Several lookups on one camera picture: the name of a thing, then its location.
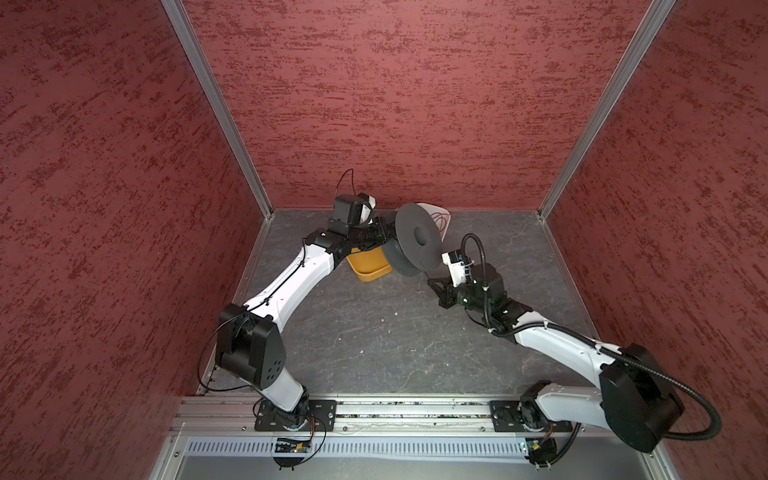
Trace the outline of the grey perforated cable spool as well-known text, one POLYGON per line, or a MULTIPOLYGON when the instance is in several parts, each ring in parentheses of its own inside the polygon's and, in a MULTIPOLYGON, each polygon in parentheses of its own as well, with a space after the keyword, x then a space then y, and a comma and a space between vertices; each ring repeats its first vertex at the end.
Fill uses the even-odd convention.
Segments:
POLYGON ((389 265, 401 275, 414 277, 441 264, 442 239, 431 215, 420 205, 405 204, 395 216, 394 237, 383 246, 389 265))

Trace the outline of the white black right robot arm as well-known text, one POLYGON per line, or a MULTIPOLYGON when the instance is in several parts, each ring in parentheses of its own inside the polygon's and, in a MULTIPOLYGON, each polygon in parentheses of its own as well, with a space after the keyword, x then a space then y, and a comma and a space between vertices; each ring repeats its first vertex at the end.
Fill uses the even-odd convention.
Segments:
POLYGON ((540 380, 520 397, 513 417, 530 431, 559 422, 586 424, 612 431, 629 447, 652 452, 684 406, 674 388, 660 378, 660 367, 643 347, 602 343, 550 321, 506 293, 501 276, 490 268, 489 287, 481 270, 471 268, 461 284, 430 278, 428 286, 443 308, 488 312, 479 324, 516 345, 536 350, 576 372, 588 386, 540 380))

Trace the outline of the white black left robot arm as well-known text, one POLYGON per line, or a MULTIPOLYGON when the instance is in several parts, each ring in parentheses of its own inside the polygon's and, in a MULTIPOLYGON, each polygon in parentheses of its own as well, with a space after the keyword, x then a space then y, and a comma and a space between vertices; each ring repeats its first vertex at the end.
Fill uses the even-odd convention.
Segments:
POLYGON ((287 370, 284 327, 313 288, 354 250, 375 249, 394 238, 392 215, 346 230, 310 233, 292 263, 261 293, 221 312, 215 330, 215 365, 255 388, 276 409, 303 422, 308 393, 287 370))

